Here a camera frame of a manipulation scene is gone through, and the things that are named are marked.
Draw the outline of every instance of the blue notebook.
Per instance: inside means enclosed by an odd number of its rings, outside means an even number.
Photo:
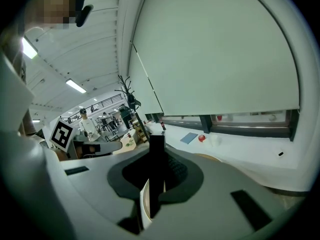
[[[184,136],[182,139],[180,139],[180,141],[189,144],[197,136],[198,136],[198,134],[189,132],[186,136]]]

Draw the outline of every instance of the bottle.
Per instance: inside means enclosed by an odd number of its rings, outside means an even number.
[[[165,130],[166,130],[166,127],[165,127],[164,122],[161,122],[160,124],[161,124],[161,126],[162,126],[162,129],[165,131]]]

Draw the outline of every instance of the person in white shirt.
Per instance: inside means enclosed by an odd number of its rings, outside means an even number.
[[[87,117],[87,111],[85,108],[80,109],[80,115],[82,117],[79,122],[81,131],[88,133],[89,140],[91,142],[105,142],[105,138],[101,136],[97,131],[97,123],[92,117]]]
[[[107,114],[106,112],[103,112],[103,117],[106,119],[106,122],[110,125],[110,127],[115,130],[116,126],[114,123],[114,118],[112,117],[112,115],[110,115],[109,113]]]

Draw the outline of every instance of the black slot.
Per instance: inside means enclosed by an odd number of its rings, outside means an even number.
[[[262,210],[262,208],[243,190],[231,193],[234,201],[240,207],[241,211],[254,228],[259,230],[271,222],[271,218]]]
[[[82,173],[85,171],[89,171],[89,169],[85,166],[81,166],[78,168],[73,168],[73,169],[68,169],[68,170],[64,170],[66,175],[72,175],[72,174],[78,174],[78,173]]]

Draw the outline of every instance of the red ball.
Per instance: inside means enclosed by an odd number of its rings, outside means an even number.
[[[198,139],[199,139],[200,142],[203,142],[206,139],[206,136],[199,135]]]

